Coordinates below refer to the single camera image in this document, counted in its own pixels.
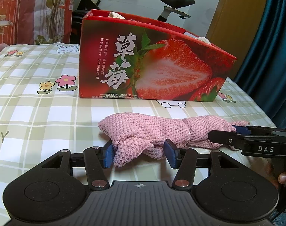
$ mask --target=pink towel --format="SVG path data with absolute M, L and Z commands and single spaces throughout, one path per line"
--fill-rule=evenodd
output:
M 249 122 L 228 123 L 218 116 L 199 116 L 170 119 L 138 113 L 118 113 L 104 118 L 98 127 L 108 135 L 114 146 L 114 165 L 122 167 L 141 153 L 155 159 L 165 157 L 163 144 L 171 139 L 178 148 L 191 145 L 199 148 L 217 149 L 221 144 L 211 143 L 211 130 L 235 132 L 232 125 L 246 126 Z

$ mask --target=exercise bike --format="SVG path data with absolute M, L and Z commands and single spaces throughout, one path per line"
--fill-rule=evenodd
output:
M 160 0 L 166 5 L 164 6 L 163 12 L 157 18 L 158 21 L 166 22 L 168 16 L 171 12 L 176 13 L 179 15 L 181 19 L 190 18 L 191 16 L 181 12 L 177 9 L 190 6 L 195 3 L 194 0 Z M 70 43 L 71 44 L 80 44 L 80 35 L 81 35 L 81 25 L 82 19 L 87 14 L 88 11 L 91 9 L 100 9 L 99 4 L 101 0 L 98 0 L 94 3 L 92 0 L 80 0 L 77 10 L 73 11 L 72 13 L 72 23 L 71 23 L 71 36 L 70 36 Z

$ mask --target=green checkered pattern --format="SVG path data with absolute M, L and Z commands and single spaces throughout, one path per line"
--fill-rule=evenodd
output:
M 227 121 L 247 120 L 251 125 L 275 127 L 256 103 L 230 79 L 220 91 L 222 97 L 224 94 L 229 95 L 228 98 L 217 96 L 212 103 L 80 99 L 78 89 L 59 91 L 55 82 L 62 75 L 75 76 L 74 86 L 78 86 L 79 51 L 59 54 L 57 45 L 13 45 L 0 53 L 0 226 L 9 219 L 2 202 L 6 185 L 61 149 L 82 152 L 91 146 L 103 146 L 109 138 L 99 130 L 97 123 L 108 115 L 119 112 L 166 118 L 218 115 Z M 42 82 L 54 83 L 51 92 L 37 93 L 44 91 L 40 90 Z M 227 148 L 221 150 L 264 174 L 264 160 L 245 157 Z M 197 151 L 209 153 L 205 149 Z M 82 168 L 74 170 L 74 176 L 83 182 L 84 174 Z M 122 168 L 105 170 L 105 174 L 110 182 L 171 182 L 176 171 L 166 160 L 158 161 L 141 155 Z M 207 169 L 198 169 L 195 184 L 206 177 Z

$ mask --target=gripper logo mark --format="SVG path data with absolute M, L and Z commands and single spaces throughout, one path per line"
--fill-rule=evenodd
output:
M 145 186 L 145 184 L 138 183 L 138 184 L 136 184 L 136 186 L 137 186 L 138 188 L 143 188 L 143 187 Z
M 262 146 L 259 146 L 258 147 L 258 151 L 259 152 L 268 152 L 268 153 L 272 153 L 274 152 L 274 148 L 273 147 L 262 147 Z

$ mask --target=black bike saddle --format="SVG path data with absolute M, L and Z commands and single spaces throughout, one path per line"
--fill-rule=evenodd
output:
M 181 8 L 190 6 L 195 3 L 194 0 L 160 0 L 161 2 L 171 6 L 172 8 Z

